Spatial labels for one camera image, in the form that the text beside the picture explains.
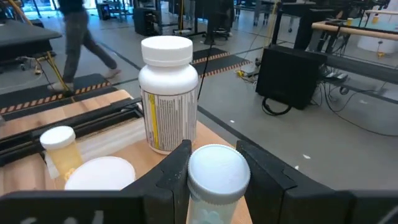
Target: gray pants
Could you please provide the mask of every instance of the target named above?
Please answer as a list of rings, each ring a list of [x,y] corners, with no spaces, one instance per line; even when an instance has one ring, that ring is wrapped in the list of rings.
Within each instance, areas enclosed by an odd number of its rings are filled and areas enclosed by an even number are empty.
[[[88,14],[86,11],[73,12],[64,18],[67,37],[67,61],[63,70],[63,81],[73,83],[80,59],[81,46],[84,45],[90,52],[97,55],[110,69],[115,69],[116,62],[98,46],[87,28]]]

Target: bottle label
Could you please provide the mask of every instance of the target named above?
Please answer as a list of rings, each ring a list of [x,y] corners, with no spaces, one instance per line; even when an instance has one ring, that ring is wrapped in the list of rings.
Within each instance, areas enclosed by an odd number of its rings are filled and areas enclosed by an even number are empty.
[[[173,151],[183,139],[196,138],[196,88],[179,95],[141,90],[147,141],[155,149]]]

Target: white round lid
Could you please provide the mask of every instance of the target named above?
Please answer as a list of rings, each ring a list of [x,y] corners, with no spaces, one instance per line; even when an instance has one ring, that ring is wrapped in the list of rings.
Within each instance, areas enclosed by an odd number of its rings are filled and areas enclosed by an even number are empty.
[[[135,179],[136,171],[128,161],[104,156],[77,168],[65,184],[65,190],[121,190]]]
[[[188,187],[200,199],[226,205],[245,193],[250,169],[245,158],[233,148],[220,144],[200,147],[188,162]]]
[[[40,143],[46,150],[54,150],[70,145],[75,139],[73,128],[58,126],[44,132],[40,136]]]
[[[178,36],[155,36],[141,41],[142,58],[148,65],[172,67],[192,61],[192,40]]]

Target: white pill bottle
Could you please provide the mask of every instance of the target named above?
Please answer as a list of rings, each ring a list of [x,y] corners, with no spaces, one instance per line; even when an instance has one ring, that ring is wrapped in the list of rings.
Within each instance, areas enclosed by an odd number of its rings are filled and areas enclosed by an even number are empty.
[[[198,73],[193,43],[178,36],[141,41],[146,66],[139,72],[147,142],[161,154],[196,138]]]

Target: gray concrete floor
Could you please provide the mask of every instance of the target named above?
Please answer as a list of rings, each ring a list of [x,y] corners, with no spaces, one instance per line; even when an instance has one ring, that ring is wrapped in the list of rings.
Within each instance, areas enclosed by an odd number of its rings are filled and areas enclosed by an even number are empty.
[[[175,19],[167,14],[166,18]],[[279,34],[279,39],[284,41],[282,45],[287,47],[292,46],[299,24],[296,19],[293,32],[288,33],[289,19],[282,18]],[[49,29],[60,32],[63,30],[60,15],[45,17],[42,21]],[[201,24],[200,30],[203,29],[205,25]],[[91,16],[90,30],[99,42],[105,43],[139,67],[144,65],[140,47],[140,41],[144,37],[134,32],[131,18],[118,22],[100,21],[98,17]],[[242,11],[239,21],[234,23],[232,33],[233,37],[229,41],[219,41],[216,47],[248,60],[254,60],[261,55],[261,50],[239,54],[262,47],[267,40],[267,26],[252,27],[251,12]],[[208,48],[202,44],[201,37],[193,41],[194,50]],[[346,54],[350,57],[383,63],[390,67],[398,64],[398,54],[378,59],[375,53],[358,49],[357,41],[358,37],[353,37],[349,42]],[[51,43],[58,54],[55,61],[62,69],[65,61],[65,39],[62,37],[52,40]],[[112,83],[137,78],[139,71],[136,68],[114,53],[110,54],[123,70],[120,76],[111,80]],[[43,67],[50,81],[55,81],[50,67],[46,64]],[[252,69],[252,65],[243,67],[246,71]],[[105,71],[106,67],[99,59],[83,49],[77,76]],[[35,77],[32,72],[16,69],[0,75],[0,94],[47,83],[44,77]],[[352,76],[375,86],[383,84],[377,80]],[[398,89],[395,85],[386,86]],[[137,81],[116,87],[127,90],[132,96],[139,96]],[[334,91],[332,95],[337,101],[332,106],[340,108],[351,94],[341,96],[338,91]],[[320,96],[317,94],[315,100],[320,101]],[[199,105],[291,166],[299,166],[299,171],[333,189],[398,189],[398,178],[394,174],[398,170],[398,138],[380,136],[357,128],[333,114],[325,103],[321,107],[310,106],[303,111],[293,109],[284,116],[272,117],[262,111],[261,101],[262,97],[257,95],[252,84],[245,83],[234,72],[224,72],[205,79]],[[273,101],[270,104],[275,109],[284,107]],[[384,134],[398,134],[397,114],[398,106],[362,94],[355,95],[340,113],[342,117],[360,126]],[[222,138],[235,144],[236,137],[214,121],[201,113],[198,114],[198,119]]]

